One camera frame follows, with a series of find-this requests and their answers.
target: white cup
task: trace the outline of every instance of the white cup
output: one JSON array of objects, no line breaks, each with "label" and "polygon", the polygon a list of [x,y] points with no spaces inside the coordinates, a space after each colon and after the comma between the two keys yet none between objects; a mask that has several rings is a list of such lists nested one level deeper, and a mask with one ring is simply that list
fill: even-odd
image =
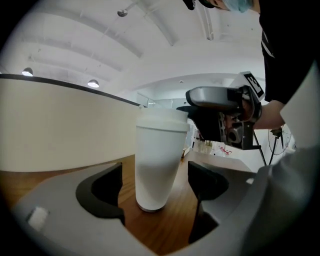
[{"label": "white cup", "polygon": [[136,122],[135,198],[146,212],[165,206],[183,153],[188,113],[140,108]]}]

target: table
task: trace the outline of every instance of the table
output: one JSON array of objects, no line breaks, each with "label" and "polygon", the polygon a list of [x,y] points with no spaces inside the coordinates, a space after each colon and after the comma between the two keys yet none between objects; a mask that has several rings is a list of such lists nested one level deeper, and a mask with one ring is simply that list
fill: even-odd
[{"label": "table", "polygon": [[[197,209],[197,199],[188,183],[188,161],[250,172],[249,168],[238,159],[190,151],[181,159],[165,207],[161,211],[147,213],[136,203],[135,156],[109,162],[122,162],[123,186],[119,193],[118,206],[124,210],[127,230],[158,255],[166,255],[188,245]],[[12,207],[19,198],[43,180],[82,169],[83,167],[48,172],[0,171],[0,186],[8,206]]]}]

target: ceiling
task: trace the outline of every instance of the ceiling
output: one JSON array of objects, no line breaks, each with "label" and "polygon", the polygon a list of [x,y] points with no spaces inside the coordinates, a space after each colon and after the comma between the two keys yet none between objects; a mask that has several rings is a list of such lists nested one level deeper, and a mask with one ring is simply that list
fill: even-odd
[{"label": "ceiling", "polygon": [[[197,51],[205,48],[207,52],[220,54],[219,58],[212,56],[209,59],[212,63],[219,61],[218,66],[224,67],[212,66],[209,70],[213,75],[234,76],[238,69],[251,70],[258,66],[256,73],[264,78],[260,46],[262,30],[257,13],[207,9],[199,2],[196,9],[190,11],[183,0],[139,0],[127,16],[118,16],[117,11],[135,2],[40,1],[9,38],[1,54],[0,72],[21,74],[24,68],[31,67],[36,77],[81,86],[96,79],[100,85],[97,90],[118,93],[147,82],[208,73],[208,64],[197,60],[194,60],[197,69],[180,67],[175,70],[179,65],[172,64],[174,61],[190,62],[179,57],[170,61],[173,65],[170,74],[165,70],[169,60],[163,56],[173,56],[172,52],[186,56],[197,45]],[[201,55],[195,51],[192,58],[196,56]],[[238,63],[236,61],[243,66],[229,70],[229,63]],[[144,81],[145,73],[150,78]]]}]

